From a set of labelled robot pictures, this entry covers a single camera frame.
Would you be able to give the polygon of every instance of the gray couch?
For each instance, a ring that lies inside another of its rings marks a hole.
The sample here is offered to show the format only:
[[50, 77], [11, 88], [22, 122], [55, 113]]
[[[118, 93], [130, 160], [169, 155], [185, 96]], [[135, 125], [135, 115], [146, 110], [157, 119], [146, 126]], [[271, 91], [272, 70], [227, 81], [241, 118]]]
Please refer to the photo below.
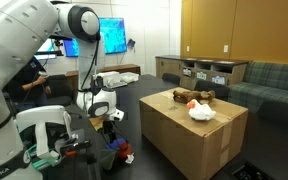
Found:
[[288, 104], [288, 64], [251, 62], [244, 80], [230, 85], [229, 102], [256, 113], [263, 102]]

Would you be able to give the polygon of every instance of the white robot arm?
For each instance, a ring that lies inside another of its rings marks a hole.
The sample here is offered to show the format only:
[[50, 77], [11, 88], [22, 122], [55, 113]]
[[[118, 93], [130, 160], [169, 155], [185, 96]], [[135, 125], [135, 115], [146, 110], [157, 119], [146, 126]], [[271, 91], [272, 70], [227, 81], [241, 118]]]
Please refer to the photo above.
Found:
[[[100, 39], [99, 22], [93, 10], [72, 4], [52, 5], [46, 0], [12, 0], [0, 9], [0, 179], [42, 179], [30, 164], [2, 88], [54, 33], [78, 39], [81, 51], [78, 59], [79, 81], [86, 82], [85, 87], [82, 83], [79, 86], [88, 88], [89, 77], [92, 77], [88, 72], [96, 69], [91, 67], [93, 61], [90, 59], [97, 58]], [[103, 67], [100, 63], [103, 62], [97, 62], [97, 66]], [[116, 111], [114, 91], [104, 89], [98, 98], [92, 93], [82, 96], [86, 98], [82, 98], [83, 103], [80, 102], [79, 106], [86, 107], [87, 112], [94, 112], [96, 116], [117, 114], [118, 118], [123, 118]], [[15, 167], [14, 162], [22, 165]]]

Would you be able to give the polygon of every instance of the black chair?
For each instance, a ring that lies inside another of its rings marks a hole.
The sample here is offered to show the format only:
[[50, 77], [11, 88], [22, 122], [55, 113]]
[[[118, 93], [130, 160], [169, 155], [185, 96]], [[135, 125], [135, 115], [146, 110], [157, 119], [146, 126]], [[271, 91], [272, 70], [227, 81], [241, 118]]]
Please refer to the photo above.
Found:
[[180, 85], [180, 80], [181, 80], [181, 78], [178, 75], [171, 74], [171, 73], [164, 73], [162, 76], [162, 79], [164, 81], [168, 81], [176, 85]]
[[47, 95], [48, 105], [68, 106], [73, 103], [73, 88], [66, 81], [64, 74], [48, 77], [52, 93]]
[[204, 80], [197, 80], [194, 90], [195, 91], [213, 90], [215, 92], [215, 98], [223, 101], [228, 101], [230, 93], [230, 88], [228, 86]]

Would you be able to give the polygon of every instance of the cardboard box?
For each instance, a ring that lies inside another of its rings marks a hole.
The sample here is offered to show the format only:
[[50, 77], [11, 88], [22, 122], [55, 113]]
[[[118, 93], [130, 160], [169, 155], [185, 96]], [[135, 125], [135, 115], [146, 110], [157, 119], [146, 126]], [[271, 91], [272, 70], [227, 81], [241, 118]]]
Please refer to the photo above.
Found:
[[248, 109], [215, 99], [216, 116], [195, 121], [173, 100], [175, 89], [140, 99], [142, 134], [188, 179], [210, 179], [240, 152]]

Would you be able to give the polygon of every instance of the wall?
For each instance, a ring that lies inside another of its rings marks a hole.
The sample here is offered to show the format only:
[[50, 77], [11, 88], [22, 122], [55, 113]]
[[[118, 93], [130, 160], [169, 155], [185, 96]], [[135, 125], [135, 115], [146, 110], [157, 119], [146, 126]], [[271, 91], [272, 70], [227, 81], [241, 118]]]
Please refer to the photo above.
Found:
[[[9, 1], [0, 0], [0, 6]], [[127, 41], [129, 38], [135, 40], [135, 49], [128, 49], [125, 54], [106, 55], [106, 66], [133, 63], [141, 66], [142, 74], [155, 75], [155, 56], [180, 54], [181, 0], [71, 2], [91, 7], [99, 17], [124, 18]], [[45, 67], [49, 74], [65, 74], [77, 70], [77, 59], [58, 57], [48, 60]]]
[[182, 14], [182, 32], [190, 34], [182, 34], [181, 55], [288, 64], [288, 1], [182, 2], [192, 13]]

